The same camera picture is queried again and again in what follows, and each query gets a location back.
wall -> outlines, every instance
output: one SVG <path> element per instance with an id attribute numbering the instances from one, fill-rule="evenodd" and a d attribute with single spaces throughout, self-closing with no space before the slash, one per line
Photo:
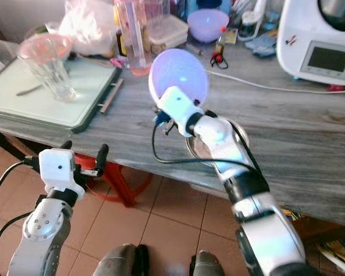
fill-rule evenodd
<path id="1" fill-rule="evenodd" d="M 65 0 L 0 0 L 0 30 L 13 42 L 27 31 L 49 21 L 61 21 Z"/>

white cable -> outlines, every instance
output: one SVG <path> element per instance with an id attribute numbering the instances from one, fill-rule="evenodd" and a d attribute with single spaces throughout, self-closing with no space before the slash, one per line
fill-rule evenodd
<path id="1" fill-rule="evenodd" d="M 345 93 L 345 90 L 344 91 L 316 91 L 316 90 L 298 90 L 298 89 L 288 89 L 288 88 L 280 88 L 280 87 L 270 87 L 270 86 L 266 86 L 266 85 L 259 85 L 259 84 L 254 83 L 254 82 L 249 82 L 245 79 L 240 79 L 240 78 L 237 78 L 235 76 L 229 76 L 229 75 L 225 75 L 225 74 L 221 74 L 221 73 L 217 73 L 217 72 L 213 72 L 213 71 L 208 71 L 208 73 L 211 75 L 220 76 L 220 77 L 227 78 L 227 79 L 232 79 L 233 81 L 245 83 L 247 85 L 252 85 L 252 86 L 256 86 L 256 87 L 263 88 L 263 89 L 288 91 L 288 92 L 315 93 L 315 94 L 343 94 L 343 93 Z"/>

red stool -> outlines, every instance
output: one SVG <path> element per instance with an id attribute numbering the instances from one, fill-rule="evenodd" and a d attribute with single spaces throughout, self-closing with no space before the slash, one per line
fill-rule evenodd
<path id="1" fill-rule="evenodd" d="M 95 167 L 95 158 L 86 155 L 76 154 L 75 162 L 77 164 L 80 164 L 82 168 L 85 170 L 91 170 Z M 134 204 L 136 204 L 135 197 L 138 196 L 151 182 L 152 174 L 148 174 L 144 182 L 137 189 L 131 190 L 127 183 L 125 183 L 125 179 L 121 174 L 121 169 L 122 165 L 107 162 L 102 175 L 102 178 L 105 181 L 107 181 L 107 183 L 115 191 L 116 196 L 105 196 L 95 192 L 92 189 L 96 184 L 96 181 L 94 179 L 91 179 L 88 182 L 87 188 L 90 190 L 91 193 L 93 193 L 97 197 L 102 198 L 103 200 L 122 202 L 125 207 L 131 207 Z"/>

gray marble countertop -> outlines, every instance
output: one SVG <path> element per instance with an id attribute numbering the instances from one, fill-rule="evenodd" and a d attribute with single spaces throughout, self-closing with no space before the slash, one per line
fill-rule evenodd
<path id="1" fill-rule="evenodd" d="M 196 45 L 210 56 L 212 46 Z M 276 58 L 259 59 L 242 46 L 227 45 L 229 69 L 214 71 L 294 89 L 325 86 L 294 80 Z M 154 102 L 147 77 L 121 74 L 125 82 L 106 115 L 97 114 L 82 133 L 73 134 L 0 118 L 0 131 L 59 146 L 73 141 L 76 152 L 96 156 L 110 147 L 108 160 L 155 174 L 223 190 L 212 168 L 203 164 L 160 164 L 152 154 Z M 245 127 L 251 149 L 275 198 L 284 207 L 345 225 L 345 94 L 309 94 L 260 89 L 210 76 L 205 108 Z M 165 158 L 190 158 L 177 131 L 156 137 Z"/>

brown floor tile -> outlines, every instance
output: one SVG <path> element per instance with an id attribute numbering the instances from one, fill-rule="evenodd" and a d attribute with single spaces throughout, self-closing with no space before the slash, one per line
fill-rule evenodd
<path id="1" fill-rule="evenodd" d="M 46 193 L 45 184 L 41 180 L 40 174 L 35 171 L 30 171 L 24 178 L 18 179 L 13 179 L 9 175 L 7 182 L 2 187 L 4 185 L 11 188 L 10 191 L 7 190 L 7 197 L 5 198 L 5 202 L 2 202 L 2 207 L 0 208 L 0 218 L 6 221 L 34 210 L 39 195 Z M 21 227 L 23 222 L 24 219 L 16 222 L 16 225 Z"/>
<path id="2" fill-rule="evenodd" d="M 10 153 L 8 153 L 7 151 L 5 151 L 4 149 L 0 147 L 0 166 L 2 166 L 6 170 L 12 164 L 15 164 L 17 162 L 19 162 L 19 160 L 16 157 L 14 157 L 13 155 L 11 155 Z M 25 165 L 21 165 L 17 167 L 15 170 L 20 171 L 22 173 L 27 173 L 28 171 L 32 169 L 30 169 L 29 167 Z"/>
<path id="3" fill-rule="evenodd" d="M 81 251 L 97 259 L 124 243 L 139 244 L 149 214 L 105 201 Z"/>
<path id="4" fill-rule="evenodd" d="M 6 177 L 5 181 L 0 187 L 0 217 L 8 217 L 8 220 L 9 220 L 9 219 L 12 219 L 14 216 L 18 216 L 19 214 L 30 211 L 31 208 L 34 207 L 36 200 L 31 204 L 31 206 L 27 206 L 25 211 L 22 213 L 16 213 L 16 215 L 11 216 L 11 217 L 9 214 L 4 214 L 4 212 L 6 212 L 9 209 L 14 210 L 14 211 L 17 209 L 17 207 L 14 207 L 15 204 L 22 201 L 22 198 L 18 196 L 19 193 L 25 194 L 27 191 L 29 196 L 34 195 L 34 193 L 32 194 L 32 191 L 30 188 L 24 186 L 25 178 L 26 178 L 26 174 L 24 174 L 23 172 L 16 171 L 16 170 L 12 171 Z"/>
<path id="5" fill-rule="evenodd" d="M 148 175 L 145 171 L 136 170 L 134 168 L 123 167 L 121 173 L 126 181 L 126 184 L 135 190 L 138 188 L 146 176 Z M 160 188 L 162 177 L 160 175 L 153 175 L 149 185 L 136 197 L 137 204 L 134 208 L 150 212 L 155 202 L 156 194 Z M 108 196 L 115 196 L 115 192 L 110 189 Z"/>
<path id="6" fill-rule="evenodd" d="M 0 220 L 0 229 L 6 222 Z M 6 275 L 10 260 L 17 249 L 22 238 L 21 228 L 12 225 L 3 233 L 0 238 L 0 272 Z"/>
<path id="7" fill-rule="evenodd" d="M 206 198 L 188 183 L 164 178 L 152 213 L 201 228 Z"/>
<path id="8" fill-rule="evenodd" d="M 237 242 L 202 231 L 197 253 L 201 250 L 215 254 L 226 276 L 248 275 Z"/>
<path id="9" fill-rule="evenodd" d="M 188 275 L 199 233 L 193 227 L 151 214 L 141 241 L 149 250 L 150 275 Z"/>
<path id="10" fill-rule="evenodd" d="M 99 181 L 93 190 L 99 194 L 106 195 L 109 188 L 106 182 Z M 81 249 L 102 203 L 103 199 L 91 194 L 89 191 L 82 200 L 76 202 L 73 209 L 73 217 L 71 219 L 70 234 L 65 241 L 67 246 L 77 250 Z"/>
<path id="11" fill-rule="evenodd" d="M 0 228 L 5 221 L 0 220 Z M 22 230 L 20 227 L 13 225 L 8 227 L 0 238 L 0 272 L 6 275 L 10 260 L 20 244 L 22 238 Z M 77 250 L 63 246 L 60 253 L 60 264 L 57 275 L 68 275 L 78 254 Z"/>
<path id="12" fill-rule="evenodd" d="M 98 266 L 98 262 L 99 261 L 97 259 L 80 252 L 69 275 L 92 275 Z"/>
<path id="13" fill-rule="evenodd" d="M 224 198 L 208 195 L 202 229 L 235 240 L 240 224 L 234 219 L 231 204 Z"/>
<path id="14" fill-rule="evenodd" d="M 73 248 L 67 246 L 62 247 L 62 250 L 60 252 L 59 267 L 57 268 L 56 275 L 69 275 L 78 252 L 78 250 L 74 250 Z"/>

